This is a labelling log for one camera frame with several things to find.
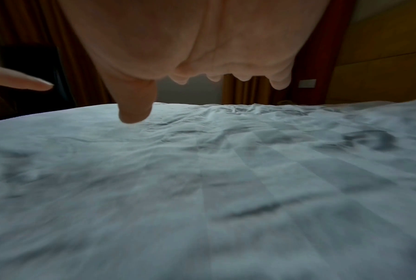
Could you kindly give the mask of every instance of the human hand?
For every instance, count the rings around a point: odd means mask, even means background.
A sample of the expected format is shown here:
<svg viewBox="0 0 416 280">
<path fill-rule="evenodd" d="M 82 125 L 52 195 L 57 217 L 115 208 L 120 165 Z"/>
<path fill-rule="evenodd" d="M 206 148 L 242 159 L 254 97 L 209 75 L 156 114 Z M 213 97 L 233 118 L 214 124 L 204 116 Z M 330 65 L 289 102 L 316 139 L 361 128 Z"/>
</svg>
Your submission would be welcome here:
<svg viewBox="0 0 416 280">
<path fill-rule="evenodd" d="M 60 0 L 119 106 L 125 123 L 144 120 L 156 80 L 180 84 L 266 76 L 291 80 L 294 58 L 329 0 Z"/>
<path fill-rule="evenodd" d="M 15 89 L 49 90 L 53 85 L 42 79 L 0 67 L 0 85 Z"/>
</svg>

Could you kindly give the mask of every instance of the skin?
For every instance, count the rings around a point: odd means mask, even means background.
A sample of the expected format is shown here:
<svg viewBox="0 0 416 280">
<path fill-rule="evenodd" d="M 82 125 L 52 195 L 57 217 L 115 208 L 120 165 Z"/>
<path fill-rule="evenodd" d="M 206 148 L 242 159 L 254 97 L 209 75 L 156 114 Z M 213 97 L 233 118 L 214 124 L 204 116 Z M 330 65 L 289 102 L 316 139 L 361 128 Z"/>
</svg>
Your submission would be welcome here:
<svg viewBox="0 0 416 280">
<path fill-rule="evenodd" d="M 0 85 L 15 89 L 37 91 L 46 91 L 53 87 L 49 82 L 3 67 L 0 67 Z"/>
<path fill-rule="evenodd" d="M 156 80 L 185 84 L 266 76 L 291 81 L 294 58 L 329 0 L 60 0 L 119 106 L 125 123 L 144 120 Z"/>
</svg>

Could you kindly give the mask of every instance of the bed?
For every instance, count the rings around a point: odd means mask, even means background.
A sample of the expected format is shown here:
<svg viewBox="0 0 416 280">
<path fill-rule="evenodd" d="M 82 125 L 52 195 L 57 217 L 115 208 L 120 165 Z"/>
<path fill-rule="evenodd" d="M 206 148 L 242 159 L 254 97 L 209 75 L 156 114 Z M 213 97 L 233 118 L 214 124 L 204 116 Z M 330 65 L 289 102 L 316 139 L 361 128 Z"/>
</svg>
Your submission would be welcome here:
<svg viewBox="0 0 416 280">
<path fill-rule="evenodd" d="M 416 101 L 0 121 L 0 280 L 416 280 Z"/>
</svg>

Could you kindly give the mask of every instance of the gray square pattern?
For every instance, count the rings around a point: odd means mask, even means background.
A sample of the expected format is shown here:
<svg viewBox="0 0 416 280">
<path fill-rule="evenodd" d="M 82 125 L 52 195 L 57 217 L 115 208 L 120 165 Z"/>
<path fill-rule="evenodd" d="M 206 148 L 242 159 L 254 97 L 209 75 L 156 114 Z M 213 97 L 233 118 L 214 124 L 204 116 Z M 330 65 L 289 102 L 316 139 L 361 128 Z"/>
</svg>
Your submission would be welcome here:
<svg viewBox="0 0 416 280">
<path fill-rule="evenodd" d="M 416 101 L 0 121 L 0 280 L 416 280 Z"/>
</svg>

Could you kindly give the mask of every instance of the orange curtain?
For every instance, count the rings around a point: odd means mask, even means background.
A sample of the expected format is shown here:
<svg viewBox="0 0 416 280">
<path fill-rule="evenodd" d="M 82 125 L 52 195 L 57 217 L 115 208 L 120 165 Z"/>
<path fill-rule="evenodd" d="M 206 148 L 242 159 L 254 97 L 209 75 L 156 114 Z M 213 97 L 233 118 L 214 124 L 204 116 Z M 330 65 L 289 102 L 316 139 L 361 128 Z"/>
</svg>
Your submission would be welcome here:
<svg viewBox="0 0 416 280">
<path fill-rule="evenodd" d="M 223 77 L 222 104 L 269 105 L 271 99 L 272 87 L 266 77 L 252 77 L 246 82 L 231 74 Z"/>
<path fill-rule="evenodd" d="M 0 0 L 0 41 L 56 46 L 79 107 L 114 103 L 56 0 Z"/>
</svg>

